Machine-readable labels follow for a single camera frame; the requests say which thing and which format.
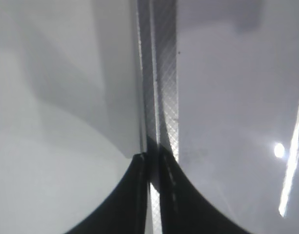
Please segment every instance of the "gray background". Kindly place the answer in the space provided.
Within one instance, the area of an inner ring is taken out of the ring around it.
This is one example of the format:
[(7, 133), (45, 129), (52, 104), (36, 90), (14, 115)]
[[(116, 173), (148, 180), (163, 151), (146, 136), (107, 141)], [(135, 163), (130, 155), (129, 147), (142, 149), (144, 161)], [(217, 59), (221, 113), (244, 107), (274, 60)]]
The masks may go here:
[(0, 0), (0, 234), (61, 234), (140, 152), (134, 9)]
[(299, 233), (299, 164), (278, 212), (299, 101), (299, 0), (179, 0), (179, 162), (253, 233)]

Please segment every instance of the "white surface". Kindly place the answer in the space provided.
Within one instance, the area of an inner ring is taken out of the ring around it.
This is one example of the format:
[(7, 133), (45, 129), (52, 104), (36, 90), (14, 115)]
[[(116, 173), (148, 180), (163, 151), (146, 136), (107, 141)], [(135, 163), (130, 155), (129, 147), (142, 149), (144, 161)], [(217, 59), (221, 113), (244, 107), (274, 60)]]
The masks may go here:
[(0, 234), (61, 234), (140, 152), (130, 1), (0, 0)]
[(250, 232), (299, 234), (299, 0), (179, 0), (178, 20), (182, 168)]

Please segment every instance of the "bright light spot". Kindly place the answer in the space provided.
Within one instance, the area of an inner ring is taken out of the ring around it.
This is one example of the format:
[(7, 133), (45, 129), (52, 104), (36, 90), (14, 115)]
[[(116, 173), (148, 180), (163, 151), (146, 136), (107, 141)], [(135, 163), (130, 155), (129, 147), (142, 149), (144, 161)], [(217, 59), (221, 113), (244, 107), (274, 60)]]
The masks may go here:
[(285, 155), (285, 148), (281, 143), (277, 143), (274, 147), (274, 154), (278, 158), (282, 158)]

